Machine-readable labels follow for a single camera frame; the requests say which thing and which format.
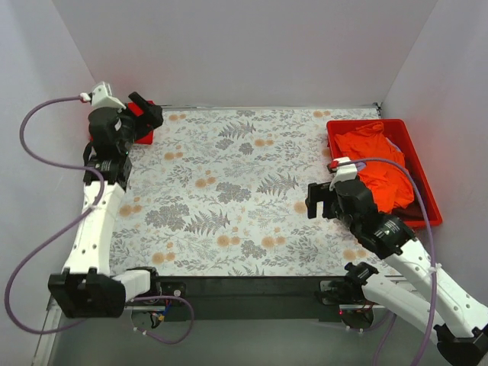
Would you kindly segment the red t shirt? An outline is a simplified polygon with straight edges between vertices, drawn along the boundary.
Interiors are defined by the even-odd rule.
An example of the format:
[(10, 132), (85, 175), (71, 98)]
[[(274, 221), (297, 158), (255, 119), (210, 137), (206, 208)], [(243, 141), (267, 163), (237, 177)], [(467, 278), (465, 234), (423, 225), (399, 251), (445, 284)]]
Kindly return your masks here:
[(132, 101), (125, 109), (97, 108), (88, 115), (88, 132), (96, 146), (151, 144), (157, 118), (153, 101)]

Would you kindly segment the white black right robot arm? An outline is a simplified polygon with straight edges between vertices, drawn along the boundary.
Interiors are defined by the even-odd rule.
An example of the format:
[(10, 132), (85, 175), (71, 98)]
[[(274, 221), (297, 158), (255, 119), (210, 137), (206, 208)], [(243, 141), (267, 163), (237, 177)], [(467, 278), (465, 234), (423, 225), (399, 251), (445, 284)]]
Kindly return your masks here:
[(415, 289), (411, 294), (365, 262), (348, 263), (342, 281), (325, 294), (354, 303), (380, 304), (419, 330), (451, 365), (479, 365), (487, 357), (487, 307), (462, 289), (439, 265), (432, 265), (415, 233), (398, 217), (380, 212), (371, 191), (358, 179), (311, 183), (307, 216), (338, 219), (368, 251), (398, 271)]

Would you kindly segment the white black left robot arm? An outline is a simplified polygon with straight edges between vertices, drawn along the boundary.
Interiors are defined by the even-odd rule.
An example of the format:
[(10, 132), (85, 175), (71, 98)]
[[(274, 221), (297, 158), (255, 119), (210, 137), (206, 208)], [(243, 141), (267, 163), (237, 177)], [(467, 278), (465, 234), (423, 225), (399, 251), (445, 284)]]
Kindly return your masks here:
[(71, 319), (118, 318), (130, 300), (153, 305), (162, 296), (154, 268), (130, 268), (117, 276), (110, 270), (112, 233), (132, 170), (130, 150), (163, 122), (159, 106), (136, 92), (129, 98), (128, 104), (115, 98), (106, 82), (85, 96), (92, 110), (83, 155), (83, 207), (90, 212), (78, 226), (61, 273), (48, 280), (51, 295)]

